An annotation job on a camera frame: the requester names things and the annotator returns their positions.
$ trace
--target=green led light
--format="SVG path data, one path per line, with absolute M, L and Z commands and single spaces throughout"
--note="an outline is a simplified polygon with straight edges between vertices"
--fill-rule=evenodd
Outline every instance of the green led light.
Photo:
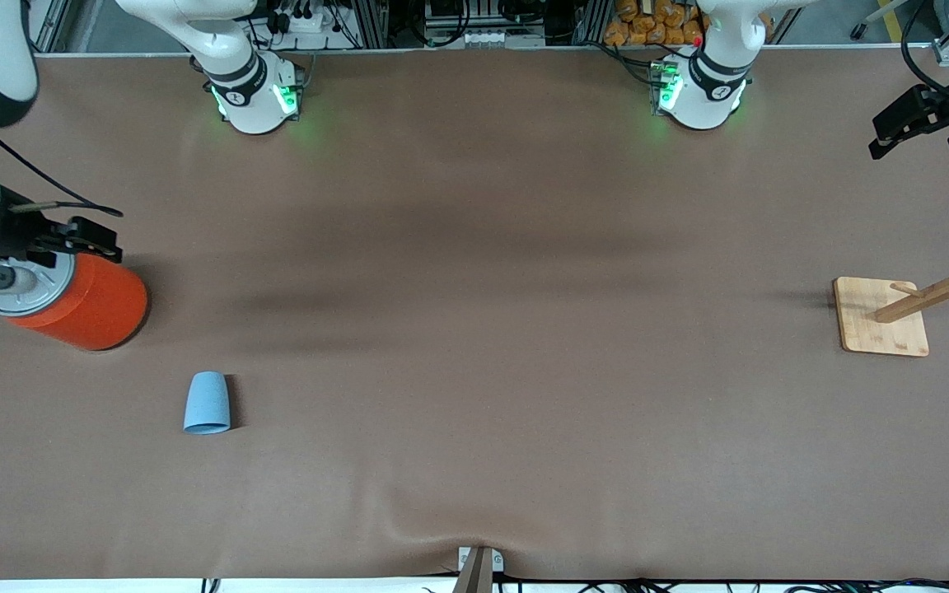
M 295 91 L 289 89 L 289 87 L 280 87 L 274 84 L 273 93 L 278 97 L 278 103 L 280 104 L 280 109 L 283 109 L 283 112 L 295 112 Z
M 673 109 L 676 106 L 676 99 L 679 97 L 679 91 L 683 90 L 683 78 L 677 75 L 673 82 L 661 92 L 661 108 Z
M 218 104 L 218 113 L 222 114 L 222 117 L 226 117 L 226 106 L 222 105 L 222 98 L 219 96 L 218 91 L 215 90 L 214 86 L 211 86 L 211 94 L 214 95 L 214 100 Z

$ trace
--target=wire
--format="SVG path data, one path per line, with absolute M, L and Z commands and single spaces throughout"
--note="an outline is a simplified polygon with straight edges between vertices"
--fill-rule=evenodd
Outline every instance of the wire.
M 925 10 L 925 7 L 929 4 L 929 0 L 922 0 L 922 3 L 919 4 L 918 10 L 914 11 L 914 14 L 910 16 L 910 20 L 907 21 L 906 26 L 903 27 L 903 37 L 900 37 L 900 52 L 903 54 L 903 61 L 907 63 L 907 68 L 910 68 L 911 72 L 914 72 L 914 75 L 923 83 L 928 84 L 930 89 L 937 91 L 937 93 L 944 95 L 949 98 L 949 89 L 946 86 L 943 86 L 942 83 L 930 77 L 928 74 L 925 74 L 925 71 L 914 63 L 914 59 L 910 56 L 910 31 L 914 29 L 914 22 L 918 20 L 918 15 L 922 14 L 922 11 Z
M 89 208 L 90 210 L 105 211 L 105 207 L 98 203 L 83 202 L 37 202 L 37 203 L 19 203 L 11 206 L 10 211 L 15 214 L 24 212 L 42 212 L 43 210 L 55 210 L 57 208 Z
M 556 33 L 554 35 L 541 35 L 540 38 L 541 39 L 558 39 L 560 37 L 573 36 L 573 32 L 575 30 L 576 29 L 570 29 L 568 31 L 565 31 L 565 33 Z
M 346 40 L 353 45 L 354 49 L 360 49 L 361 44 L 358 43 L 358 37 L 350 30 L 346 19 L 343 19 L 342 11 L 339 10 L 339 4 L 336 0 L 328 0 L 326 5 L 328 5 L 329 11 L 332 12 L 332 18 L 335 19 L 336 23 L 339 23 L 339 28 L 343 30 L 343 37 L 346 37 Z
M 418 42 L 428 46 L 429 48 L 441 48 L 443 45 L 452 44 L 459 40 L 460 37 L 463 37 L 463 34 L 467 31 L 467 26 L 471 23 L 471 7 L 468 4 L 468 0 L 456 0 L 460 4 L 460 10 L 456 12 L 456 30 L 452 31 L 452 35 L 449 36 L 445 41 L 434 41 L 429 40 L 424 37 L 417 29 L 415 29 L 415 19 L 414 10 L 412 8 L 415 5 L 419 4 L 419 0 L 410 0 L 409 3 L 409 30 L 412 31 L 412 36 L 417 39 Z
M 933 581 L 933 579 L 927 578 L 908 578 L 904 581 L 893 581 L 878 583 L 878 585 L 865 585 L 861 582 L 851 582 L 851 581 L 841 581 L 841 582 L 824 582 L 821 585 L 821 588 L 816 588 L 816 586 L 790 586 L 786 590 L 786 593 L 836 593 L 836 592 L 855 592 L 855 593 L 880 593 L 885 589 L 891 589 L 893 586 L 932 586 L 935 589 L 944 589 L 949 591 L 949 582 L 945 581 Z
M 640 61 L 640 60 L 636 60 L 632 58 L 626 58 L 625 56 L 621 55 L 620 50 L 618 50 L 617 48 L 611 49 L 609 48 L 609 46 L 600 44 L 600 42 L 598 41 L 583 41 L 581 42 L 580 45 L 591 45 L 592 48 L 598 48 L 599 50 L 601 50 L 601 52 L 603 52 L 607 56 L 614 58 L 614 60 L 617 60 L 618 63 L 621 63 L 621 65 L 623 65 L 624 67 L 624 70 L 628 71 L 629 75 L 632 76 L 632 78 L 635 78 L 636 80 L 638 80 L 638 82 L 647 84 L 647 86 L 654 86 L 654 87 L 661 86 L 661 84 L 659 83 L 652 82 L 652 80 L 649 80 L 648 78 L 644 78 L 643 75 L 640 75 L 639 72 L 636 71 L 636 67 L 650 68 L 651 63 L 649 63 L 649 61 Z
M 245 19 L 245 20 L 248 21 L 248 29 L 251 30 L 251 42 L 252 42 L 252 44 L 255 44 L 256 46 L 259 46 L 260 48 L 263 48 L 263 46 L 264 46 L 265 48 L 268 48 L 268 47 L 269 47 L 269 42 L 267 42 L 267 41 L 264 40 L 263 38 L 259 37 L 259 34 L 255 33 L 255 23 L 251 22 L 251 16 L 248 16 L 247 19 Z
M 104 212 L 105 214 L 109 214 L 111 217 L 122 218 L 124 216 L 124 214 L 121 213 L 120 210 L 116 210 L 115 208 L 110 208 L 108 206 L 101 206 L 100 203 L 96 203 L 94 202 L 94 200 L 91 200 L 91 199 L 83 198 L 83 196 L 79 195 L 78 193 L 71 191 L 71 189 L 69 189 L 68 187 L 65 187 L 64 184 L 61 184 L 60 181 L 57 181 L 56 179 L 53 179 L 53 177 L 50 177 L 48 174 L 43 173 L 42 170 L 38 168 L 38 166 L 31 165 L 31 162 L 29 161 L 29 159 L 26 159 L 23 156 L 21 156 L 19 152 L 12 149 L 1 139 L 0 139 L 0 147 L 2 147 L 4 151 L 7 151 L 7 153 L 10 153 L 11 157 L 16 158 L 16 160 L 19 161 L 20 164 L 22 164 L 23 166 L 27 166 L 27 168 L 31 169 L 31 172 L 42 177 L 42 179 L 45 180 L 46 183 L 53 185 L 55 188 L 63 191 L 64 193 L 67 193 L 68 195 L 71 195 L 72 198 L 78 199 L 79 202 L 83 203 L 84 205 L 84 206 L 74 206 L 71 203 L 65 202 L 69 207 L 74 206 L 76 208 L 90 208 L 90 210 L 101 210 L 101 212 Z
M 305 90 L 310 82 L 313 82 L 313 68 L 317 68 L 317 52 L 313 52 L 313 56 L 310 58 L 309 70 L 306 70 L 306 75 L 302 78 L 302 86 L 300 86 L 302 90 Z

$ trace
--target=blue cup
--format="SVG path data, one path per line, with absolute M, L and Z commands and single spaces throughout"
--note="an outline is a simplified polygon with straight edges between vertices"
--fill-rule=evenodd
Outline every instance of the blue cup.
M 185 421 L 181 429 L 190 435 L 214 435 L 229 431 L 229 390 L 221 372 L 197 372 L 189 384 Z

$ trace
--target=wooden peg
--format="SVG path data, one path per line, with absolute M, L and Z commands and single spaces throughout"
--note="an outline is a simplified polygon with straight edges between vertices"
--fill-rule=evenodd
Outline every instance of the wooden peg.
M 892 323 L 894 320 L 903 319 L 905 316 L 916 314 L 918 311 L 925 311 L 933 305 L 948 300 L 949 277 L 923 288 L 922 293 L 925 294 L 923 299 L 918 299 L 916 296 L 905 296 L 903 299 L 877 309 L 873 312 L 872 318 L 877 323 Z
M 920 290 L 901 285 L 899 282 L 893 282 L 892 284 L 889 284 L 888 287 L 892 290 L 899 290 L 899 292 L 903 292 L 904 294 L 910 294 L 912 297 L 918 297 L 919 299 L 923 299 L 925 297 L 925 293 L 921 292 Z

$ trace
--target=orange cylinder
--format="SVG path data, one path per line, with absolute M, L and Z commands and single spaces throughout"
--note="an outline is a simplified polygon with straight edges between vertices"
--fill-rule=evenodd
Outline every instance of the orange cylinder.
M 33 315 L 10 323 L 86 350 L 106 350 L 137 333 L 148 308 L 142 279 L 131 270 L 89 253 L 76 255 L 67 288 Z

